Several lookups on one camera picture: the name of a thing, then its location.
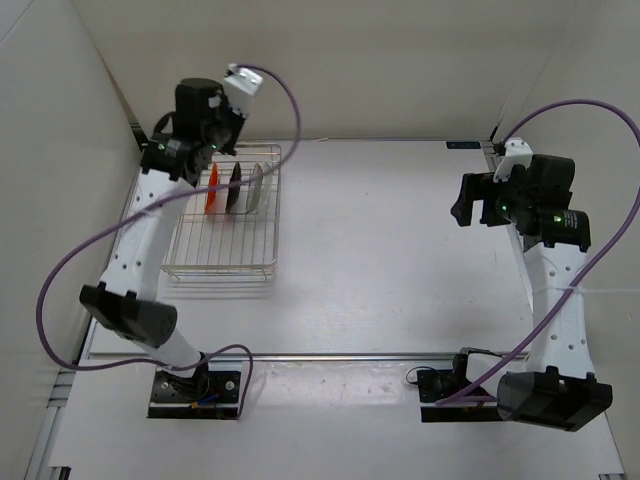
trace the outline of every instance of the dish rack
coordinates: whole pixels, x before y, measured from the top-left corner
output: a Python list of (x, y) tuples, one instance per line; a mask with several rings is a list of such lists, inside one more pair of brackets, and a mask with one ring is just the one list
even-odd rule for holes
[[(272, 167), (281, 156), (280, 146), (270, 143), (242, 143), (236, 150), (236, 157), (213, 157), (220, 184), (229, 183), (236, 162), (244, 180), (256, 163)], [(211, 167), (202, 173), (198, 187), (208, 186), (210, 177)], [(236, 213), (225, 213), (227, 189), (216, 193), (210, 213), (205, 213), (206, 194), (191, 197), (174, 229), (162, 270), (178, 281), (207, 276), (270, 280), (278, 254), (280, 172), (273, 172), (271, 185), (261, 193), (268, 194), (262, 210), (245, 213), (249, 188), (241, 186)]]

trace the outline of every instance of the rack wire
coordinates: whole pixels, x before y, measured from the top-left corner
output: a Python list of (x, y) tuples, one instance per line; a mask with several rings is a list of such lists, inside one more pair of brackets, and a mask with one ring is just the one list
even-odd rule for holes
[[(256, 163), (266, 169), (280, 161), (277, 144), (243, 143), (236, 149), (235, 158), (213, 158), (221, 184), (229, 183), (236, 162), (240, 163), (244, 179), (252, 174)], [(211, 169), (203, 172), (199, 186), (207, 186), (210, 177)], [(191, 197), (174, 229), (162, 270), (178, 281), (207, 276), (270, 280), (278, 254), (280, 172), (273, 172), (268, 190), (261, 193), (268, 198), (261, 209), (252, 213), (246, 213), (245, 207), (249, 188), (240, 188), (232, 213), (225, 213), (226, 189), (217, 192), (210, 213), (205, 213), (206, 195)]]

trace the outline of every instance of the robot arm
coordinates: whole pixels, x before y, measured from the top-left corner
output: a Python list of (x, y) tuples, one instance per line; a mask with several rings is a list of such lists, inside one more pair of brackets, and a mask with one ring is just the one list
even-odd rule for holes
[[(451, 209), (458, 224), (467, 226), (473, 201), (483, 200), (480, 223), (515, 225), (533, 290), (534, 327), (587, 261), (589, 219), (568, 209), (574, 171), (573, 160), (534, 155), (521, 139), (510, 139), (495, 173), (464, 176)], [(454, 362), (454, 376), (479, 379), (500, 360), (488, 353), (463, 350)], [(577, 431), (606, 410), (612, 388), (595, 379), (582, 295), (568, 299), (533, 341), (526, 361), (509, 363), (482, 388), (497, 399), (503, 420)]]
[[(176, 111), (156, 125), (144, 151), (132, 213), (168, 195), (193, 190), (215, 152), (235, 155), (235, 144), (262, 78), (229, 66), (220, 84), (190, 78), (176, 87)], [(162, 130), (172, 120), (173, 132)], [(160, 265), (187, 197), (150, 211), (127, 226), (97, 286), (85, 285), (80, 302), (104, 326), (134, 342), (155, 360), (185, 367), (201, 360), (176, 329), (177, 311), (156, 302)], [(166, 380), (187, 400), (207, 389), (207, 365), (167, 371)]]

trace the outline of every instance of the orange plate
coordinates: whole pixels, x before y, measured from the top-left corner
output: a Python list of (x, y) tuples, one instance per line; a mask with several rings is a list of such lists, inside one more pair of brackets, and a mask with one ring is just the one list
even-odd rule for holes
[[(211, 176), (209, 177), (209, 186), (215, 187), (218, 185), (220, 179), (218, 178), (218, 164), (213, 163), (211, 165)], [(204, 213), (213, 213), (213, 201), (216, 199), (216, 192), (212, 191), (207, 193), (207, 202), (204, 205)]]

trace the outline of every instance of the white wall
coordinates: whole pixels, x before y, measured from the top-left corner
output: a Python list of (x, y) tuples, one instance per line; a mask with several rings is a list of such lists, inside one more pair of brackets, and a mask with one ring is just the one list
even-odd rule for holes
[[(100, 58), (67, 0), (0, 5), (0, 478), (22, 479), (57, 367), (35, 329), (54, 263), (122, 213), (138, 159)], [(46, 329), (69, 359), (109, 242), (61, 275)]]
[[(483, 137), (522, 98), (577, 0), (74, 0), (149, 132), (181, 78), (229, 62), (281, 74), (304, 135)], [(290, 138), (267, 82), (244, 132)]]
[[(525, 111), (551, 101), (593, 97), (640, 122), (640, 3), (582, 1), (562, 45), (550, 58)], [(616, 117), (567, 107), (525, 127), (535, 151), (576, 160), (575, 208), (591, 218), (595, 253), (627, 214), (640, 183), (640, 149)], [(636, 221), (587, 286), (640, 287), (640, 222)], [(589, 343), (600, 380), (614, 386), (608, 417), (630, 478), (640, 478), (640, 297), (587, 297)]]

